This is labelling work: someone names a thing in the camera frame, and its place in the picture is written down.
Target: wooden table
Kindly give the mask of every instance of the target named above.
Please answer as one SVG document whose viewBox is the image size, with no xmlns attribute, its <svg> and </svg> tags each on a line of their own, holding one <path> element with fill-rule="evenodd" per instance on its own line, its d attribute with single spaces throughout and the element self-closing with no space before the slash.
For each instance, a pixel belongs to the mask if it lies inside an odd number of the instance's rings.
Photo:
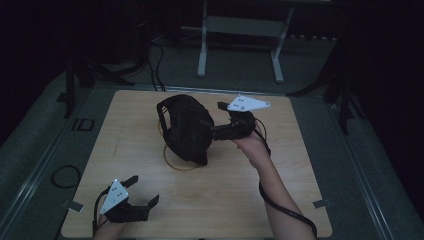
<svg viewBox="0 0 424 240">
<path fill-rule="evenodd" d="M 212 142 L 205 167 L 181 172 L 167 165 L 156 104 L 176 94 L 179 93 L 116 92 L 74 197 L 85 208 L 81 213 L 69 211 L 62 227 L 65 237 L 91 237 L 97 196 L 115 178 L 123 181 L 133 175 L 139 175 L 139 182 L 127 189 L 130 204 L 145 205 L 157 194 L 160 200 L 150 211 L 149 221 L 128 224 L 122 237 L 272 237 L 259 195 L 257 172 L 234 143 Z M 228 113 L 219 110 L 216 102 L 230 103 L 236 95 L 186 94 L 209 110 L 215 125 L 229 123 Z M 313 205 L 322 197 L 290 100 L 253 97 L 271 103 L 270 108 L 253 113 L 266 126 L 272 159 L 287 189 L 303 214 L 316 224 L 318 236 L 330 236 L 332 228 L 326 209 L 315 209 Z M 191 162 L 178 159 L 169 149 L 166 156 L 179 168 L 191 167 Z"/>
</svg>

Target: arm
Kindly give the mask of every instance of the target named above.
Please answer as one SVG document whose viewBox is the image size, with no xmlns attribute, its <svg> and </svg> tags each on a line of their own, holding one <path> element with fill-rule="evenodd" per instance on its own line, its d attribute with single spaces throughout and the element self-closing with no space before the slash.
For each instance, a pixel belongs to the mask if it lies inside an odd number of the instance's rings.
<svg viewBox="0 0 424 240">
<path fill-rule="evenodd" d="M 261 184 L 269 198 L 280 206 L 302 214 L 284 186 L 274 163 L 257 134 L 252 133 L 249 137 L 234 140 L 234 142 L 249 159 L 251 165 L 258 171 Z M 278 211 L 267 203 L 265 208 L 271 230 L 276 239 L 315 239 L 307 224 Z"/>
<path fill-rule="evenodd" d="M 93 240 L 116 240 L 126 225 L 126 223 L 111 223 L 104 215 L 100 215 L 98 224 L 99 228 Z"/>
</svg>

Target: gray floor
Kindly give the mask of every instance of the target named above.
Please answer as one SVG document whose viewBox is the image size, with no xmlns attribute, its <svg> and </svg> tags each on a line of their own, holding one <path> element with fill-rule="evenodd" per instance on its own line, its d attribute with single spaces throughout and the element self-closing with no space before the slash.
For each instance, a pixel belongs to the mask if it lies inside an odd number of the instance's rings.
<svg viewBox="0 0 424 240">
<path fill-rule="evenodd" d="M 280 57 L 285 81 L 276 84 L 266 51 L 210 48 L 206 76 L 200 79 L 196 77 L 198 48 L 161 43 L 166 47 L 159 73 L 168 91 L 282 96 L 313 82 L 334 46 L 326 40 L 287 39 Z M 159 49 L 152 48 L 150 55 L 155 65 Z M 127 79 L 137 84 L 126 89 L 153 90 L 146 70 Z M 70 119 L 64 119 L 65 106 L 56 102 L 64 83 L 62 75 L 48 86 L 0 150 L 4 189 L 0 192 L 0 238 L 63 239 L 60 227 L 66 209 L 60 205 L 72 198 L 75 189 L 56 188 L 50 176 L 68 164 L 83 172 L 113 94 L 123 89 L 102 80 L 93 89 L 78 88 L 77 108 Z M 332 203 L 327 208 L 333 227 L 328 239 L 424 239 L 423 224 L 369 122 L 356 115 L 348 121 L 349 135 L 342 134 L 337 104 L 325 104 L 324 91 L 291 100 L 321 193 Z M 76 118 L 94 119 L 93 131 L 73 131 Z M 72 171 L 63 171 L 58 178 L 63 184 L 76 181 Z"/>
</svg>

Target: dark background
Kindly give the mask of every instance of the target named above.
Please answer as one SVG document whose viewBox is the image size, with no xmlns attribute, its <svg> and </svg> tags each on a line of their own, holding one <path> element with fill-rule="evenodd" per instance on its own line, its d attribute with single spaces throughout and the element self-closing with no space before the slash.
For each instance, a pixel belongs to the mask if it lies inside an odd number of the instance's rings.
<svg viewBox="0 0 424 240">
<path fill-rule="evenodd" d="M 232 14 L 243 16 L 281 17 L 272 5 L 258 11 L 250 3 L 243 8 L 231 8 L 229 3 L 210 2 L 216 4 L 214 11 L 223 14 L 230 9 Z M 201 1 L 134 3 L 138 22 L 154 22 L 176 41 L 179 26 L 201 23 Z M 114 36 L 111 16 L 105 14 L 112 6 L 113 1 L 95 0 L 1 1 L 0 144 L 46 85 L 65 70 L 69 46 L 101 62 L 119 62 L 125 50 L 119 51 L 122 45 Z M 359 96 L 367 118 L 423 219 L 422 2 L 333 1 L 296 7 L 289 34 L 338 38 L 337 45 L 343 51 L 336 57 L 351 65 L 352 90 Z"/>
</svg>

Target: white triangular tracker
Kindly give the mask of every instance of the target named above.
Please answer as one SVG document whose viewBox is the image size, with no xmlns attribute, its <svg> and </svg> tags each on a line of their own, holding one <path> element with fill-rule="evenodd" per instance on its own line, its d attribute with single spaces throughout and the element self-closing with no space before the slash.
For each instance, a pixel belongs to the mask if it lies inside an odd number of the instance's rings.
<svg viewBox="0 0 424 240">
<path fill-rule="evenodd" d="M 120 202 L 124 201 L 126 198 L 128 198 L 128 192 L 118 181 L 118 179 L 115 179 L 110 186 L 103 206 L 100 209 L 100 213 L 105 214 L 107 211 L 118 205 Z"/>
<path fill-rule="evenodd" d="M 247 112 L 261 108 L 270 107 L 271 103 L 238 95 L 227 107 L 229 111 Z"/>
</svg>

